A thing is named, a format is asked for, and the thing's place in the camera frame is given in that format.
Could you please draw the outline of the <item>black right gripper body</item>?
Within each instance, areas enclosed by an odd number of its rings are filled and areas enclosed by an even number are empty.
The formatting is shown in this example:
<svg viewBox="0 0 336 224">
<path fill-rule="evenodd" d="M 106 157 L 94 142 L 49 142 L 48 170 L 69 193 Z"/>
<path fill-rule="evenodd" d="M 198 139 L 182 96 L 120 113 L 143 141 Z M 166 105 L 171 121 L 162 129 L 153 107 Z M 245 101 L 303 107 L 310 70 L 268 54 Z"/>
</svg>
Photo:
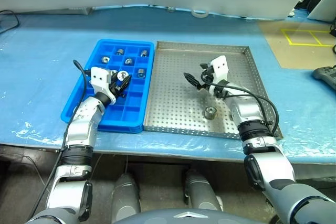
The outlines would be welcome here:
<svg viewBox="0 0 336 224">
<path fill-rule="evenodd" d="M 214 74 L 213 66 L 210 66 L 209 69 L 202 71 L 201 79 L 206 80 L 209 83 L 213 83 L 213 80 L 214 80 L 213 74 Z M 206 90 L 208 90 L 210 87 L 215 88 L 214 85 L 210 86 L 206 82 L 203 84 L 203 86 L 204 86 L 204 89 Z"/>
</svg>

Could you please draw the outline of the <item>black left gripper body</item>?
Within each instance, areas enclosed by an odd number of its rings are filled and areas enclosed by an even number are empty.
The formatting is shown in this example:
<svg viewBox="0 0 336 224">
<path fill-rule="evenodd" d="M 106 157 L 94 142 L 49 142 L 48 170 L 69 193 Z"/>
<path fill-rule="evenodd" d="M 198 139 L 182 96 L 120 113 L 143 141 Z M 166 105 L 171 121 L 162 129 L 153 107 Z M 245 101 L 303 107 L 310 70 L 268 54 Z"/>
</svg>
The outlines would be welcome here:
<svg viewBox="0 0 336 224">
<path fill-rule="evenodd" d="M 130 84 L 125 83 L 125 78 L 121 81 L 120 85 L 117 85 L 118 78 L 111 77 L 111 83 L 109 84 L 109 90 L 117 99 L 118 97 L 124 97 L 123 91 L 128 87 Z"/>
</svg>

